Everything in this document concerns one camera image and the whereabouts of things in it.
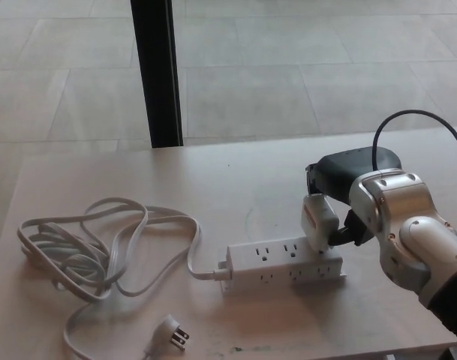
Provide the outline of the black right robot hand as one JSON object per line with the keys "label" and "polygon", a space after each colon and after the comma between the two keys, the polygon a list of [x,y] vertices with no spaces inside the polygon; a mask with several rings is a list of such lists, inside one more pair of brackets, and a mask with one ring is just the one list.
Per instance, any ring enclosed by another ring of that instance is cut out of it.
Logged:
{"label": "black right robot hand", "polygon": [[356,148],[329,154],[305,168],[308,195],[303,199],[301,226],[311,248],[323,254],[330,248],[353,242],[365,244],[375,237],[367,223],[350,209],[339,219],[328,199],[350,205],[350,189],[357,179],[374,172],[372,148]]}

